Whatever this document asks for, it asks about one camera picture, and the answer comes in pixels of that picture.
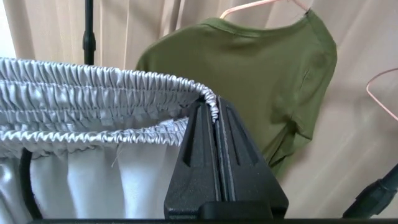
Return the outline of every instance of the clothes hanger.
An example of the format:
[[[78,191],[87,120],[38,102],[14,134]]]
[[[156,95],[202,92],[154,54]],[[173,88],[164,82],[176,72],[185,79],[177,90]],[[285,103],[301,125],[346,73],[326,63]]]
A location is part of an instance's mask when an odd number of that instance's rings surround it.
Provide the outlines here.
[[[369,94],[369,96],[371,96],[371,98],[373,98],[374,101],[375,101],[376,103],[378,103],[378,105],[381,106],[381,108],[383,108],[383,110],[385,110],[389,115],[391,115],[392,118],[394,118],[396,121],[398,121],[398,116],[395,115],[393,112],[391,112],[386,106],[384,106],[384,104],[382,104],[382,103],[380,102],[380,100],[378,100],[378,99],[371,93],[371,91],[369,90],[369,87],[370,87],[371,83],[372,83],[376,78],[380,77],[380,76],[383,75],[383,74],[386,74],[386,73],[389,73],[389,72],[393,72],[393,71],[397,71],[397,70],[398,70],[398,68],[393,68],[393,69],[384,71],[384,72],[382,72],[382,73],[380,73],[380,74],[377,74],[377,75],[376,75],[375,77],[373,77],[373,78],[368,82],[368,84],[366,85],[366,91],[367,91],[367,93]]]
[[[224,19],[228,14],[241,10],[241,9],[247,9],[249,7],[254,7],[254,6],[260,6],[263,4],[267,4],[267,3],[272,3],[272,2],[276,2],[276,1],[280,1],[280,0],[262,0],[262,1],[256,1],[256,2],[252,2],[252,3],[247,3],[247,4],[243,4],[240,6],[236,6],[236,7],[232,7],[231,9],[227,9],[225,10],[222,15],[220,16],[221,19]],[[303,3],[301,3],[299,0],[292,0],[296,5],[298,5],[300,8],[302,8],[304,11],[308,11],[310,10],[309,7],[307,7],[306,5],[304,5]]]

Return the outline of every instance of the gray fabric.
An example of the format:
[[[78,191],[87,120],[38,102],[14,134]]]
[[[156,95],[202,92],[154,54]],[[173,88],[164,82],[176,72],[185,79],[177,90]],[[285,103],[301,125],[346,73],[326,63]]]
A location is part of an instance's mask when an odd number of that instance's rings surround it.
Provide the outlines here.
[[[0,58],[0,157],[37,155],[119,143],[179,145],[184,108],[215,95],[173,75]],[[179,118],[162,124],[165,119]]]

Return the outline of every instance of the curtain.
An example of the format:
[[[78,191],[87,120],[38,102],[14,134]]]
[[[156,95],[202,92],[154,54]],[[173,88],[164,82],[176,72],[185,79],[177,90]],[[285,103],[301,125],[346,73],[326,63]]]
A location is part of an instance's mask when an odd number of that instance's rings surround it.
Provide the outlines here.
[[[84,1],[3,0],[16,56],[83,63]],[[176,29],[220,16],[253,0],[94,1],[95,64],[133,69],[150,44]],[[313,142],[295,155],[281,180],[289,218],[340,217],[360,191],[398,162],[398,123],[365,92],[375,74],[398,67],[398,1],[301,0],[324,21],[338,45],[338,64]],[[303,11],[292,1],[227,17],[242,26],[292,24]],[[398,113],[398,76],[378,80],[373,92]],[[378,217],[398,217],[395,199]]]

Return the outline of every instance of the shirt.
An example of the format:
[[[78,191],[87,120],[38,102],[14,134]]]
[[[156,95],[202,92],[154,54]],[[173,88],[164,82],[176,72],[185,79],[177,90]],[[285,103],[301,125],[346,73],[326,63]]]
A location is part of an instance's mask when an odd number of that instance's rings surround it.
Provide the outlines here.
[[[312,140],[336,60],[332,36],[309,10],[277,29],[206,19],[151,45],[136,69],[195,80],[232,102],[278,176]]]

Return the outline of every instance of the black pole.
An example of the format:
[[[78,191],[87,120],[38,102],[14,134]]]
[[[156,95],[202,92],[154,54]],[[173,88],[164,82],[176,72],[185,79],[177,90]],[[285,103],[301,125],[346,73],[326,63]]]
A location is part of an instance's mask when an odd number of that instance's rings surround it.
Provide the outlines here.
[[[371,218],[380,214],[392,201],[398,189],[398,164],[385,175],[367,186],[345,211],[343,218]]]
[[[93,0],[86,0],[85,33],[83,35],[83,50],[85,51],[85,64],[94,65],[95,36],[93,32]]]

